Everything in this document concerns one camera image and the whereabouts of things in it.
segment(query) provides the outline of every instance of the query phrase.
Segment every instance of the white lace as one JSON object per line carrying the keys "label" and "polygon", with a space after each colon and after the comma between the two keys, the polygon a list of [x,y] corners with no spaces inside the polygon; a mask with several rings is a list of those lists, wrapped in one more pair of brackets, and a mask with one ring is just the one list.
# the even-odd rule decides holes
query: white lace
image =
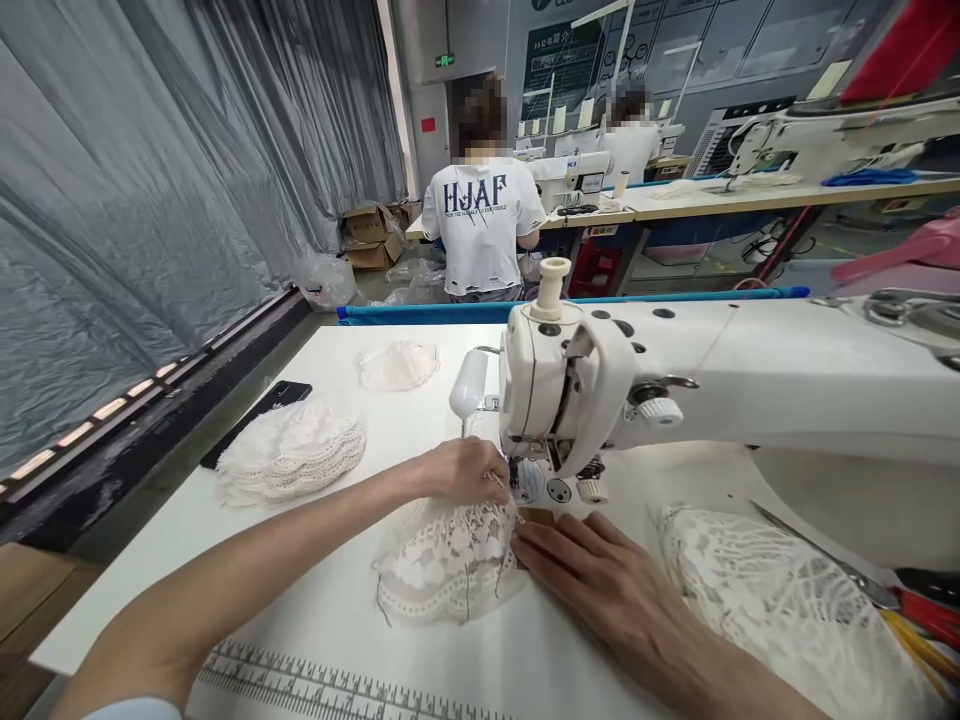
{"label": "white lace", "polygon": [[357,418],[320,395],[253,420],[217,463],[217,489],[227,505],[282,503],[323,489],[363,457]]}
{"label": "white lace", "polygon": [[374,563],[380,608],[389,620],[465,623],[506,602],[525,576],[510,549],[518,521],[513,502],[417,506]]}
{"label": "white lace", "polygon": [[399,340],[360,355],[360,382],[371,390],[412,390],[439,369],[436,345]]}
{"label": "white lace", "polygon": [[807,543],[749,518],[670,508],[668,571],[714,631],[841,718],[936,718],[944,703],[880,614]]}

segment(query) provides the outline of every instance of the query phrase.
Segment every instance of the poster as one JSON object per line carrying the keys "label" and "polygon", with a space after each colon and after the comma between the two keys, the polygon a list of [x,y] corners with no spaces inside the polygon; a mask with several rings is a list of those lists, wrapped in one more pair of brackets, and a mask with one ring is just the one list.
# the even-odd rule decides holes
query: poster
{"label": "poster", "polygon": [[[549,88],[553,73],[552,106],[566,105],[567,112],[573,112],[597,80],[597,54],[602,46],[603,31],[598,20],[575,30],[570,29],[569,22],[531,30],[527,36],[523,92]],[[546,93],[525,97],[521,119],[545,118],[548,101]]]}

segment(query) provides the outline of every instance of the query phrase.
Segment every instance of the ripped t-shirt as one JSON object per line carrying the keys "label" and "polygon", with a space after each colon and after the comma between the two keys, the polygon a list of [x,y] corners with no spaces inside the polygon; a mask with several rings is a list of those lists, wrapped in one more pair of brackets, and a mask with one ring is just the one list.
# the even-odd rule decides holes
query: ripped t-shirt
{"label": "ripped t-shirt", "polygon": [[450,165],[423,194],[423,234],[443,238],[450,295],[520,285],[517,238],[546,219],[533,175],[512,158]]}

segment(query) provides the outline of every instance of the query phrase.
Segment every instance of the sewing machine knob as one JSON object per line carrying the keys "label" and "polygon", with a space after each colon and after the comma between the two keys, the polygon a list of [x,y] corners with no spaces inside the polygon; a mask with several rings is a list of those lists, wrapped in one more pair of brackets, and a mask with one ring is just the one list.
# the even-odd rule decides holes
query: sewing machine knob
{"label": "sewing machine knob", "polygon": [[580,499],[587,505],[603,505],[610,501],[607,497],[607,491],[603,487],[603,481],[600,478],[592,480],[577,480],[577,493]]}
{"label": "sewing machine knob", "polygon": [[683,422],[683,412],[673,398],[651,398],[644,400],[637,411],[652,428],[676,427]]}

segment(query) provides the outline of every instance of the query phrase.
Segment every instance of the woman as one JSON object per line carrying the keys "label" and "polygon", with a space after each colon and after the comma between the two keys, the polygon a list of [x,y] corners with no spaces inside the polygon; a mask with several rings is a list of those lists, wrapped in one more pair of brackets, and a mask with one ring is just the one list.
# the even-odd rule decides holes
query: woman
{"label": "woman", "polygon": [[614,98],[600,149],[610,151],[611,168],[605,185],[616,185],[623,171],[630,173],[631,183],[643,182],[647,164],[660,157],[660,131],[647,117],[642,87],[618,93]]}
{"label": "woman", "polygon": [[443,239],[451,302],[518,300],[517,246],[533,250],[547,219],[533,175],[502,156],[504,116],[499,81],[490,76],[460,114],[462,163],[434,175],[423,193],[423,234]]}

